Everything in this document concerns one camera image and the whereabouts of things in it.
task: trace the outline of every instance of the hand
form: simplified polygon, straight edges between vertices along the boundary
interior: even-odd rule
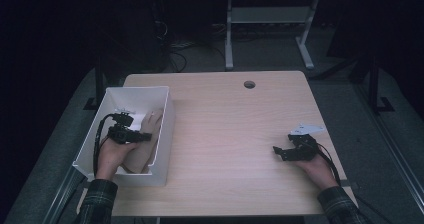
[[[294,161],[294,164],[302,168],[306,174],[308,174],[312,182],[322,191],[330,187],[338,186],[331,168],[320,155],[315,155],[310,161]]]
[[[107,138],[100,148],[98,170],[96,179],[112,181],[118,167],[122,164],[125,156],[131,150],[137,148],[140,143],[118,144],[111,138]]]

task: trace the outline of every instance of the gray carpet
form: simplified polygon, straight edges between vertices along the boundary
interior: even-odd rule
[[[306,70],[294,37],[299,27],[267,30],[250,41],[233,43],[234,71],[300,70],[314,76],[342,61],[326,57],[334,30],[314,28],[307,46],[315,62],[314,70]],[[223,52],[223,40],[212,43]],[[187,59],[184,72],[224,71],[222,55],[206,46],[192,47],[178,53]],[[173,55],[182,66],[183,60]],[[323,81],[310,81],[324,121],[342,161],[354,193],[378,209],[392,223],[424,223],[424,216],[407,188],[395,162],[370,114],[361,93],[367,83],[355,86],[347,80],[351,67]],[[49,207],[72,164],[89,129],[93,111],[83,110],[88,98],[94,97],[94,73],[80,84],[59,121],[31,176],[9,213],[6,223],[43,223]],[[396,82],[381,73],[380,95],[389,99],[395,112],[382,113],[383,121],[400,145],[417,178],[423,183],[424,123],[400,93]],[[60,215],[59,223],[75,218],[76,205],[84,182],[78,185]],[[358,201],[361,211],[374,223],[387,223],[369,207]],[[154,218],[114,217],[113,223],[154,223]],[[323,216],[309,216],[306,223],[326,223]],[[266,220],[257,223],[268,223]]]

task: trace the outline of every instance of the person's right hand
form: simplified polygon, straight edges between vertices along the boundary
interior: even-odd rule
[[[321,190],[338,186],[330,166],[320,155],[315,155],[310,161],[294,161],[294,163],[302,168]]]

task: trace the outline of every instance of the dark background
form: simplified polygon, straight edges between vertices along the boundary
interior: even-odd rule
[[[0,221],[89,70],[101,62],[112,85],[130,73],[160,72],[166,51],[153,20],[178,32],[225,21],[225,12],[214,10],[225,10],[226,0],[161,0],[153,10],[152,3],[0,0]],[[333,5],[340,8],[325,12]],[[329,55],[375,56],[424,117],[423,19],[423,0],[321,0],[314,24],[338,25]]]

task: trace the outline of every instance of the person's left hand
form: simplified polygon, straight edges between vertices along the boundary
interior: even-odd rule
[[[107,138],[100,148],[97,162],[98,170],[96,179],[112,181],[118,167],[122,164],[125,156],[131,150],[137,148],[140,143],[118,144],[111,138]]]

